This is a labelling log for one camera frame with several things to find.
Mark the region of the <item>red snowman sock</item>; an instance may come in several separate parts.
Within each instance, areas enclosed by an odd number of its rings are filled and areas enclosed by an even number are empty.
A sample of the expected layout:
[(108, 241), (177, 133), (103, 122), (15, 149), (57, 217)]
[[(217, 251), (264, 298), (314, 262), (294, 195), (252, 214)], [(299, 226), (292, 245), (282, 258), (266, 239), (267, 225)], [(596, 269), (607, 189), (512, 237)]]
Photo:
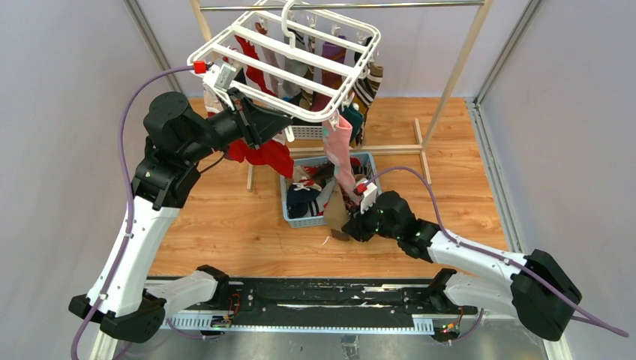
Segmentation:
[(242, 163), (249, 161), (252, 148), (250, 148), (242, 139), (232, 142), (225, 151), (224, 157), (229, 161)]

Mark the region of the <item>red santa sock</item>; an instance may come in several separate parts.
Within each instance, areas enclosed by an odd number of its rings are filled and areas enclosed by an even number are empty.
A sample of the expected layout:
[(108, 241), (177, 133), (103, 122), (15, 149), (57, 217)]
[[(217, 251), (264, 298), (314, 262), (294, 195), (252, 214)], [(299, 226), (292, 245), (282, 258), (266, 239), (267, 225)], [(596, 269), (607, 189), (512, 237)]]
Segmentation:
[(270, 140), (258, 149), (248, 148), (246, 160), (252, 165), (267, 165), (284, 178), (293, 177), (294, 160), (286, 145)]

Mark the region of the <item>beige brown cuff sock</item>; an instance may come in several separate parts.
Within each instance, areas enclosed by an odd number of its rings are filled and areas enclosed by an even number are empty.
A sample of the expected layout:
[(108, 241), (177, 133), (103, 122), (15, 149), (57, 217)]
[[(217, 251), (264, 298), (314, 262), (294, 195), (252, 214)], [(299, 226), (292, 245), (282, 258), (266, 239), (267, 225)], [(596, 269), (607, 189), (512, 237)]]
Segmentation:
[(342, 228), (349, 220), (349, 212), (344, 202), (344, 196), (337, 182), (334, 183), (334, 189), (325, 204), (323, 212), (325, 223), (330, 229), (330, 236), (342, 242), (349, 242), (350, 236), (345, 233)]

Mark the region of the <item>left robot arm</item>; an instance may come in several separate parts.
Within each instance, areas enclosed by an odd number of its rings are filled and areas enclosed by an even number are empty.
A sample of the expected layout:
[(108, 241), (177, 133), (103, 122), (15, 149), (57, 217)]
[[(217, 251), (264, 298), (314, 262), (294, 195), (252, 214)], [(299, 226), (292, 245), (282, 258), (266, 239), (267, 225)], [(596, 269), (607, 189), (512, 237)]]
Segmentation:
[(192, 274), (160, 286), (146, 286), (152, 262), (167, 230), (200, 180), (199, 163), (236, 142), (255, 148), (291, 125), (288, 115), (255, 104), (237, 88), (230, 104), (209, 118), (197, 114), (177, 91), (158, 95), (143, 125), (145, 156), (126, 174), (127, 210), (106, 265), (94, 286), (70, 300), (72, 314), (97, 323), (120, 341), (149, 341), (164, 321), (192, 305), (224, 308), (228, 276), (201, 265)]

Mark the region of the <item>white clip sock hanger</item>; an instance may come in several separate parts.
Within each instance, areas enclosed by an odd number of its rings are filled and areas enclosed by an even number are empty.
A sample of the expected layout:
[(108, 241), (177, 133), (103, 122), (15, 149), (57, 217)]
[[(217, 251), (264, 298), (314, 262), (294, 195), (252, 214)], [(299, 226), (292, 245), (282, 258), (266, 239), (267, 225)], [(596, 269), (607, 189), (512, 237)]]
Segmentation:
[[(280, 15), (274, 13), (277, 9), (281, 12)], [(369, 35), (370, 43), (367, 45), (354, 43), (337, 35), (319, 31), (312, 26), (292, 21), (288, 17), (288, 13), (291, 10), (306, 10), (320, 19), (326, 19), (335, 24), (349, 26)], [(339, 106), (348, 99), (354, 84), (363, 77), (363, 73), (367, 69), (369, 61), (374, 57), (377, 45), (381, 39), (380, 30), (366, 22), (340, 15), (339, 13), (326, 10), (325, 7), (314, 6), (304, 1), (283, 1), (278, 7), (270, 6), (267, 1), (258, 1), (256, 4), (242, 9), (241, 12), (242, 14), (238, 19), (219, 34), (207, 40), (199, 49), (191, 53), (187, 58), (187, 64), (194, 66), (196, 62), (204, 60), (209, 55), (225, 56), (228, 59), (235, 60), (248, 67), (273, 75), (280, 80), (295, 83), (300, 89), (311, 90), (326, 96), (328, 103), (319, 111), (310, 111), (267, 94), (265, 91), (251, 88), (236, 81), (233, 81), (231, 85), (251, 100), (259, 101), (272, 109), (279, 110), (305, 122), (320, 123), (330, 121), (336, 123), (338, 120)], [(285, 37), (284, 40), (275, 40), (274, 38), (260, 34), (258, 31), (249, 29), (246, 24), (253, 17), (278, 23)], [(358, 53), (360, 57), (353, 66), (322, 57), (298, 47), (296, 45), (296, 32), (302, 32), (313, 38), (334, 44), (346, 50), (350, 50), (353, 53)], [(301, 62), (316, 70), (339, 75), (342, 77), (343, 82), (338, 88), (332, 88), (224, 46), (224, 42), (234, 36), (238, 36), (264, 49), (271, 50), (273, 53), (283, 56), (287, 60)]]

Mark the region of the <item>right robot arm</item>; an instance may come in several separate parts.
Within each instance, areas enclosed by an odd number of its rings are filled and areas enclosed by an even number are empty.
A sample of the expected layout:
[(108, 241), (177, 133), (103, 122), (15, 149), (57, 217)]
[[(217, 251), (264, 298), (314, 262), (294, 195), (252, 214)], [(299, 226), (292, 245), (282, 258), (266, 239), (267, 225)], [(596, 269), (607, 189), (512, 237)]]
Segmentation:
[(543, 250), (513, 253), (470, 241), (416, 217), (397, 192), (355, 210), (342, 230), (359, 242), (393, 239), (408, 256), (445, 266), (433, 279), (430, 306), (445, 313), (473, 306), (519, 320), (534, 335), (558, 341), (581, 302), (580, 290)]

